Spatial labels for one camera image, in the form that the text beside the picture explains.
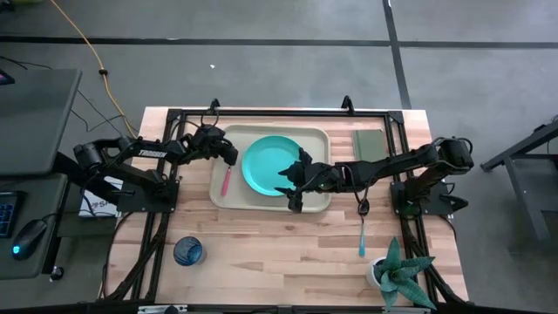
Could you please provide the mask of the black computer mouse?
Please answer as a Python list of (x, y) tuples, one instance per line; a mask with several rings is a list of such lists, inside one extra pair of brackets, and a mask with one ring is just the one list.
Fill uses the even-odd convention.
[(14, 238), (11, 250), (12, 257), (18, 261), (30, 258), (46, 230), (47, 223), (44, 220), (36, 219), (27, 222)]

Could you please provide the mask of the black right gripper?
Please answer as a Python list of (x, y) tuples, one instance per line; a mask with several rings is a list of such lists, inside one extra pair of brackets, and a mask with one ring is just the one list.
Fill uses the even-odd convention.
[(303, 175), (303, 182), (300, 187), (295, 189), (276, 188), (276, 191), (287, 196), (289, 199), (288, 209), (293, 213), (302, 212), (303, 192), (333, 193), (337, 191), (340, 184), (340, 170), (338, 167), (325, 163), (311, 164), (311, 156), (301, 147), (298, 148), (298, 153), (298, 160), (280, 171), (279, 175), (287, 177)]

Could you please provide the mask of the olive green notebook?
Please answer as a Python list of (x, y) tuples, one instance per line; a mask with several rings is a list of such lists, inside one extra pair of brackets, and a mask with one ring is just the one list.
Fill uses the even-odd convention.
[(354, 131), (352, 144), (355, 160), (374, 162), (388, 156), (384, 132), (381, 129)]

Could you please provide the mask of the black backlit keyboard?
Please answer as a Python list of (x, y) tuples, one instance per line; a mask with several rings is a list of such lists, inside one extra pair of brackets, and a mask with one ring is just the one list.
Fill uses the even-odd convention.
[(0, 238), (11, 238), (24, 196), (22, 191), (0, 192)]

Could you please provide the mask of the dark grey desk top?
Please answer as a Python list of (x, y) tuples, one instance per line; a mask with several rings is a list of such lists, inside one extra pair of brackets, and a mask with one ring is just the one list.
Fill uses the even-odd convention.
[(47, 174), (58, 153), (82, 71), (6, 73), (15, 83), (0, 85), (0, 177)]

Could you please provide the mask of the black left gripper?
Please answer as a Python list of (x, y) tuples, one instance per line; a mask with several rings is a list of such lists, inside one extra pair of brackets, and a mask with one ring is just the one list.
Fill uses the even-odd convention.
[(219, 153), (226, 164), (234, 166), (238, 159), (238, 150), (232, 145), (222, 147), (225, 134), (217, 126), (202, 124), (191, 138), (191, 149), (204, 154)]

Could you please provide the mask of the blue-handled metal spoon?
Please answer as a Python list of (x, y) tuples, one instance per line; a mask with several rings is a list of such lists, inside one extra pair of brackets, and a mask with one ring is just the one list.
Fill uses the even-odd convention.
[(360, 229), (360, 239), (359, 239), (359, 246), (358, 246), (358, 255), (360, 257), (365, 257), (365, 225), (364, 225), (364, 218), (368, 215), (370, 210), (370, 203), (367, 199), (363, 199), (358, 204), (357, 212), (359, 214), (361, 220), (361, 229)]

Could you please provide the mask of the white printed box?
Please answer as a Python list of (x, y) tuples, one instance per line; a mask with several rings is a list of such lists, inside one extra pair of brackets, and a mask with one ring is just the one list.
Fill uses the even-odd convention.
[(88, 185), (91, 179), (86, 180), (83, 187), (79, 190), (81, 196), (81, 204), (79, 206), (79, 215), (82, 217), (117, 217), (117, 206), (106, 201), (91, 191), (89, 191)]

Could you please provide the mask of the blue translucent cup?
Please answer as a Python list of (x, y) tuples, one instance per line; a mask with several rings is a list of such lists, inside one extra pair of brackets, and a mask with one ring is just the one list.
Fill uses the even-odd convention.
[(207, 251), (201, 242), (193, 236), (181, 238), (174, 246), (173, 256), (180, 266), (193, 266), (203, 263)]

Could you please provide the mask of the teal round plate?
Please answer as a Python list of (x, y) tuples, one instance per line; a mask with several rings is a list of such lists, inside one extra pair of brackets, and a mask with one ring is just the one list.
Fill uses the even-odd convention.
[(242, 156), (242, 175), (256, 193), (281, 196), (276, 188), (293, 188), (294, 185), (279, 172), (299, 160), (300, 146), (291, 138), (270, 135), (252, 143)]

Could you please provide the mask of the green succulent in white pot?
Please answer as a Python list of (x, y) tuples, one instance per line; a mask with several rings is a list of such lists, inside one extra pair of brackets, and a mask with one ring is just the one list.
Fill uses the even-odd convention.
[(431, 310), (437, 307), (422, 288), (412, 279), (419, 272), (432, 265), (434, 257), (421, 256), (402, 259), (398, 239), (393, 237), (386, 256), (380, 264), (371, 263), (367, 278), (377, 283), (385, 309), (389, 311), (398, 299), (404, 296), (414, 304), (422, 305)]

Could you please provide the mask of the grey desk surface with mouse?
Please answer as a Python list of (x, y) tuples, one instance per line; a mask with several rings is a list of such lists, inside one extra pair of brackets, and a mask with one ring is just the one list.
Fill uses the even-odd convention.
[[(57, 232), (68, 191), (67, 178), (52, 174), (29, 180), (0, 181), (0, 192), (5, 191), (22, 191), (25, 196), (11, 238), (0, 238), (0, 280), (28, 279), (50, 273), (60, 244)], [(36, 219), (44, 220), (47, 230), (30, 258), (15, 260), (11, 254), (14, 238), (27, 222)]]

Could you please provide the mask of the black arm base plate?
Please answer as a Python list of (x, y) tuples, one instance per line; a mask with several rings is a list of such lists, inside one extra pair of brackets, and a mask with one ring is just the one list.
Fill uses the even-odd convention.
[(408, 201), (405, 197), (404, 183), (393, 182), (390, 185), (390, 192), (394, 212), (406, 218), (419, 215), (452, 215), (469, 204), (467, 200), (452, 195), (454, 186), (454, 183), (442, 181), (433, 186), (425, 198)]
[(124, 182), (119, 197), (117, 210), (119, 212), (142, 212), (142, 213), (172, 213), (176, 209), (180, 182), (168, 181), (166, 194), (154, 195), (145, 188)]

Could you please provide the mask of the beige plastic tray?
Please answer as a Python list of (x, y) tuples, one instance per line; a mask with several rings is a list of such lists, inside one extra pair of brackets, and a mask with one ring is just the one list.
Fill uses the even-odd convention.
[(238, 150), (238, 159), (232, 166), (232, 173), (226, 196), (221, 196), (221, 186), (228, 164), (219, 158), (214, 161), (209, 197), (221, 208), (259, 209), (270, 211), (288, 211), (288, 199), (285, 195), (265, 196), (256, 193), (244, 180), (242, 175), (242, 156), (256, 140), (270, 135), (281, 135), (294, 140), (310, 154), (314, 162), (330, 164), (330, 137), (316, 127), (265, 126), (265, 125), (230, 125), (225, 128), (226, 139)]

